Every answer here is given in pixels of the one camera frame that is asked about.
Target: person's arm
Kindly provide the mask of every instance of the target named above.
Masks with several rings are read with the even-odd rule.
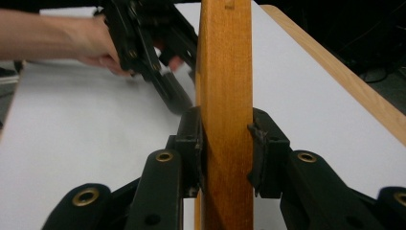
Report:
[[[74,58],[126,74],[102,16],[44,16],[0,9],[0,59]]]

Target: wood grain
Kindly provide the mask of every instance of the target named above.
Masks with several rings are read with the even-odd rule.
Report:
[[[406,116],[274,6],[261,6],[296,42],[335,78],[373,117],[406,146]]]
[[[197,102],[206,134],[201,229],[253,229],[250,0],[203,0]]]

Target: wooden plank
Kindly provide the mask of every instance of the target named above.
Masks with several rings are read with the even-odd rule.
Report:
[[[251,0],[203,0],[197,103],[207,137],[201,226],[253,229]]]
[[[394,137],[406,146],[406,116],[274,6],[261,6],[299,45],[361,103]]]

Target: skin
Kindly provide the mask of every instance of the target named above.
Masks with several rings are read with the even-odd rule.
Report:
[[[77,18],[2,9],[0,15],[0,60],[72,58],[116,75],[131,74],[120,67],[103,15]],[[175,71],[182,63],[174,57],[169,68]]]

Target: white table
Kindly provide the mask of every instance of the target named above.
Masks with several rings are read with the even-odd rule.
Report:
[[[200,5],[178,7],[198,31]],[[405,146],[255,3],[253,69],[254,107],[268,112],[292,149],[322,155],[368,196],[406,187]],[[176,76],[194,98],[188,70]],[[0,144],[0,229],[40,229],[81,184],[114,191],[138,178],[179,120],[141,77],[126,80],[71,60],[29,63]],[[192,204],[185,229],[192,229]],[[255,229],[285,228],[278,205],[256,199]]]

